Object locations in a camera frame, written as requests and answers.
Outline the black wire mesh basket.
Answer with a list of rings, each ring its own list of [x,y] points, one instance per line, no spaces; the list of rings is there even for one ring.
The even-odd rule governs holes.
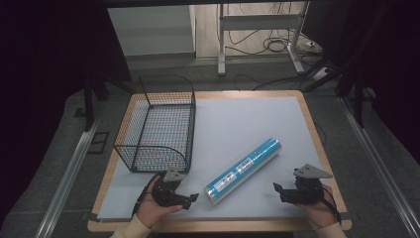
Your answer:
[[[135,86],[114,150],[132,173],[189,172],[196,97],[180,75],[144,76]]]

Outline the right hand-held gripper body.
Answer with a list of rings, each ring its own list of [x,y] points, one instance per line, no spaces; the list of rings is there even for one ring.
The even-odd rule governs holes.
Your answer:
[[[321,169],[306,164],[295,169],[296,189],[284,191],[284,201],[289,203],[313,204],[324,196],[321,179],[331,179],[333,176]]]

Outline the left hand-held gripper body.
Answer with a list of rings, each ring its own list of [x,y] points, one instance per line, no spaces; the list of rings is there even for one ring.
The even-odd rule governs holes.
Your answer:
[[[159,180],[156,182],[152,196],[156,203],[163,207],[174,205],[182,205],[183,202],[189,201],[184,195],[177,194],[175,191],[183,180],[183,175],[178,171],[170,170],[157,174]]]

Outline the blue plastic-wrapped roll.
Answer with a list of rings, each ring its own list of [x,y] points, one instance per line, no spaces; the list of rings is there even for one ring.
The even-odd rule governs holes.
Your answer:
[[[209,182],[204,191],[213,205],[219,203],[236,187],[274,158],[282,149],[277,139],[270,138],[238,160]]]

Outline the black metal stand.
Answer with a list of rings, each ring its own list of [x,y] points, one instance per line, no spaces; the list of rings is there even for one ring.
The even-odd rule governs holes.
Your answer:
[[[102,79],[87,78],[84,80],[83,93],[86,116],[84,131],[88,132],[94,122],[92,95],[95,95],[99,101],[105,101],[109,97],[109,91]]]

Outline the person's right hand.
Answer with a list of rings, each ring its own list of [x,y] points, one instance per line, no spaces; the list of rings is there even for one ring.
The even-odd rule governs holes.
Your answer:
[[[324,199],[330,203],[334,204],[333,191],[328,186],[323,184]],[[317,229],[325,228],[330,225],[333,225],[337,222],[337,218],[334,215],[333,211],[322,201],[319,201],[315,204],[297,204],[297,207],[304,210],[308,219],[313,223]]]

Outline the person's left hand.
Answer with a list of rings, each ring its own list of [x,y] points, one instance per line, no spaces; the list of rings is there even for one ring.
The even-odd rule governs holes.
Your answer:
[[[151,182],[136,212],[136,216],[148,228],[155,226],[165,216],[183,209],[182,205],[163,207],[156,203],[152,196],[152,191],[158,180],[159,178],[155,178]]]

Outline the grey table mat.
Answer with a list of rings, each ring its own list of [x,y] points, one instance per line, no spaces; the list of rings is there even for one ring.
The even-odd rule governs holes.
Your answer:
[[[320,167],[321,156],[302,105],[295,96],[207,98],[196,101],[191,168],[177,192],[199,193],[176,219],[235,220],[295,218],[298,207],[284,203],[276,182],[294,187],[294,170],[306,164]],[[277,139],[282,149],[268,163],[213,205],[205,186],[266,140]],[[117,167],[100,206],[103,221],[128,221],[135,202],[154,173],[132,173],[114,150]]]

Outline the white power strip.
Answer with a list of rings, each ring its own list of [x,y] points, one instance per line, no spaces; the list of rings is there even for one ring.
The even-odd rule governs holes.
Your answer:
[[[325,77],[331,70],[328,67],[322,67],[318,72],[313,75],[315,81]]]

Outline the aluminium rail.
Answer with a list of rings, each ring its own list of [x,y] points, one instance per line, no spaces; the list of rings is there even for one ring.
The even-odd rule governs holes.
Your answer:
[[[420,219],[414,212],[413,207],[408,202],[408,199],[403,194],[397,183],[393,179],[391,173],[386,167],[381,155],[371,141],[368,132],[363,128],[354,118],[354,110],[351,103],[346,99],[340,97],[338,99],[342,108],[348,118],[357,138],[367,154],[367,157],[372,163],[378,179],[382,183],[386,193],[392,201],[398,215],[400,216],[404,226],[406,227],[411,238],[420,238]]]
[[[92,126],[87,132],[83,132],[78,144],[70,158],[66,170],[60,180],[60,183],[52,197],[52,201],[42,219],[42,222],[36,232],[35,238],[51,238],[64,205],[68,199],[70,191],[74,185],[75,179],[81,168],[87,150],[96,133],[100,119],[93,121]]]

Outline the white metal desk frame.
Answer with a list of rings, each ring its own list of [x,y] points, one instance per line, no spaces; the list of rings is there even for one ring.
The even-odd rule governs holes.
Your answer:
[[[298,14],[230,16],[224,14],[224,5],[219,4],[218,74],[224,75],[226,73],[225,32],[250,30],[293,30],[294,36],[291,42],[286,45],[286,49],[296,72],[298,74],[303,73],[304,68],[297,56],[296,47],[308,6],[309,1],[305,1]]]

